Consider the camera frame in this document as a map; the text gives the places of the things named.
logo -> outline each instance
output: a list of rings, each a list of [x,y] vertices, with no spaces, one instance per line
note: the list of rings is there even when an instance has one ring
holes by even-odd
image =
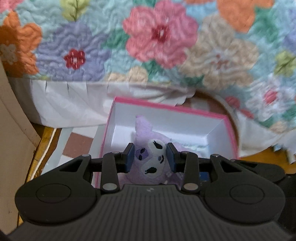
[[[154,188],[148,188],[147,189],[147,192],[152,192],[152,191],[154,191]]]

plush toy ear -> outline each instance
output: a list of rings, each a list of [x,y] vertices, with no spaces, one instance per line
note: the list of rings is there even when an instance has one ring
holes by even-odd
[[[147,136],[152,132],[152,125],[147,119],[142,115],[136,116],[136,133],[137,135]]]

white fabric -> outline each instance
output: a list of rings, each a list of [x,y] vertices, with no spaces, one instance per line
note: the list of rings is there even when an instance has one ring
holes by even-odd
[[[52,82],[10,78],[11,87],[31,122],[54,128],[105,124],[115,96],[141,98],[169,105],[183,104],[195,90],[174,86],[106,82]],[[296,130],[276,134],[246,118],[218,95],[213,95],[233,118],[239,132],[239,156],[248,156],[275,144],[296,153]],[[289,162],[295,161],[289,155]]]
[[[10,78],[9,82],[31,122],[54,128],[105,124],[115,96],[169,105],[183,104],[195,91],[174,86],[107,82],[52,82]]]

red flower pattern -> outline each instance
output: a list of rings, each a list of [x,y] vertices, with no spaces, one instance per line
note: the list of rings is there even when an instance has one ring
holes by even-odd
[[[152,28],[151,39],[156,39],[160,43],[164,43],[169,35],[168,26],[158,25],[156,28]]]
[[[271,104],[276,100],[277,91],[269,90],[264,95],[264,101],[266,104]]]
[[[85,64],[84,52],[82,50],[77,51],[76,49],[71,49],[67,55],[65,55],[64,60],[66,61],[66,67],[68,69],[72,68],[77,70],[81,65]]]
[[[228,70],[234,67],[234,64],[231,61],[227,59],[224,60],[220,54],[216,55],[216,60],[212,61],[211,64],[216,67],[216,70],[220,70],[220,69]]]

purple flower pattern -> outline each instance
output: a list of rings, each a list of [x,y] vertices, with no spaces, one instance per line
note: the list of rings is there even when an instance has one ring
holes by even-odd
[[[51,41],[43,42],[36,50],[36,65],[41,75],[56,81],[99,81],[105,75],[104,63],[110,57],[101,44],[106,34],[92,36],[90,28],[77,21],[58,28]],[[81,53],[83,59],[71,54]]]
[[[296,10],[290,9],[290,32],[284,38],[284,46],[292,53],[296,54]]]

